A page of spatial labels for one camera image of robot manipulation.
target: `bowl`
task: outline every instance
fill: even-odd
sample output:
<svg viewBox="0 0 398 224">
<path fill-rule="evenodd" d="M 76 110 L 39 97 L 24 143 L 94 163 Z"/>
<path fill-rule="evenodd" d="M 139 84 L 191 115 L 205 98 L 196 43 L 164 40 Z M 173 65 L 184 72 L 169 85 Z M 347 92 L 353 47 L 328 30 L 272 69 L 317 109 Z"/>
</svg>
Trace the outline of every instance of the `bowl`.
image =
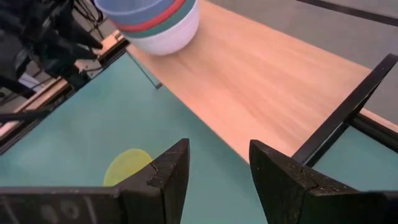
<svg viewBox="0 0 398 224">
<path fill-rule="evenodd" d="M 126 32 L 140 32 L 149 30 L 166 21 L 168 18 L 172 17 L 172 15 L 174 15 L 181 8 L 184 2 L 185 0 L 175 0 L 170 7 L 164 10 L 158 16 L 155 16 L 154 18 L 138 25 L 122 25 L 114 21 L 113 23 L 119 30 L 123 30 Z"/>
<path fill-rule="evenodd" d="M 138 49 L 154 55 L 172 54 L 184 48 L 198 30 L 200 10 L 198 1 L 191 11 L 175 26 L 157 35 L 145 38 L 131 38 L 125 36 Z"/>
<path fill-rule="evenodd" d="M 175 0 L 94 0 L 95 6 L 112 21 L 122 25 L 138 25 L 158 16 Z"/>
<path fill-rule="evenodd" d="M 166 21 L 158 24 L 157 26 L 149 30 L 145 30 L 142 32 L 126 32 L 122 30 L 121 31 L 125 37 L 130 37 L 130 38 L 143 38 L 143 37 L 150 37 L 153 35 L 157 35 L 179 23 L 192 10 L 194 4 L 195 0 L 185 0 L 180 9 L 177 12 L 175 12 L 172 16 L 170 16 L 170 18 L 168 18 Z"/>
</svg>

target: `teal table surface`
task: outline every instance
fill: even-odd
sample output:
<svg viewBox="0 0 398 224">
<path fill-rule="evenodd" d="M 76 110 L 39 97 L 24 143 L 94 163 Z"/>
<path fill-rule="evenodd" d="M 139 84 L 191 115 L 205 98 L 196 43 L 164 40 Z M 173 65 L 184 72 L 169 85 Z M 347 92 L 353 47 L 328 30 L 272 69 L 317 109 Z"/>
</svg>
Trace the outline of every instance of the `teal table surface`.
<svg viewBox="0 0 398 224">
<path fill-rule="evenodd" d="M 156 158 L 181 138 L 191 149 L 182 223 L 264 223 L 249 165 L 126 54 L 0 156 L 0 184 L 100 186 L 121 152 Z M 314 168 L 358 190 L 398 189 L 398 155 L 353 128 Z"/>
</svg>

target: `gray floor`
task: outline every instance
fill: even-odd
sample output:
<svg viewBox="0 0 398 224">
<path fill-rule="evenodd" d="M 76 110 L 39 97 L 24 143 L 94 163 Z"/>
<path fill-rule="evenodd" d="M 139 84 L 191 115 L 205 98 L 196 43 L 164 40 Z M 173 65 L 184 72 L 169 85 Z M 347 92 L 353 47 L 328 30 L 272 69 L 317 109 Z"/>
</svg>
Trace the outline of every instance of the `gray floor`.
<svg viewBox="0 0 398 224">
<path fill-rule="evenodd" d="M 374 68 L 388 53 L 398 54 L 398 27 L 329 11 L 296 0 L 211 0 L 319 48 Z M 398 17 L 396 0 L 329 0 Z M 398 66 L 365 108 L 398 124 Z"/>
</svg>

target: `yellow ball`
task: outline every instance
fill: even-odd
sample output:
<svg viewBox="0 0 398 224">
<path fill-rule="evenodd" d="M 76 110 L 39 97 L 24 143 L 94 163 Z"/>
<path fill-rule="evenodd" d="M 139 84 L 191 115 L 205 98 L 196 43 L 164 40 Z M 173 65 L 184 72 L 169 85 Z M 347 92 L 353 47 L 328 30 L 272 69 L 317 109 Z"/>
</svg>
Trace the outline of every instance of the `yellow ball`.
<svg viewBox="0 0 398 224">
<path fill-rule="evenodd" d="M 129 149 L 120 153 L 105 173 L 104 186 L 114 186 L 140 171 L 152 162 L 150 155 L 141 149 Z"/>
</svg>

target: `wooden table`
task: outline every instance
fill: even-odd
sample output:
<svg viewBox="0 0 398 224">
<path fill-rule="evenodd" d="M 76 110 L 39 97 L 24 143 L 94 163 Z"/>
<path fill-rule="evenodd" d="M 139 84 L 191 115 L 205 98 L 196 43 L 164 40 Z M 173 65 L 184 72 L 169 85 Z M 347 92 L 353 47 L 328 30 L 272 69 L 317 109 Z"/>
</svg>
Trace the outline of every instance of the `wooden table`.
<svg viewBox="0 0 398 224">
<path fill-rule="evenodd" d="M 247 162 L 250 139 L 292 156 L 371 71 L 206 1 L 183 50 L 127 50 Z"/>
</svg>

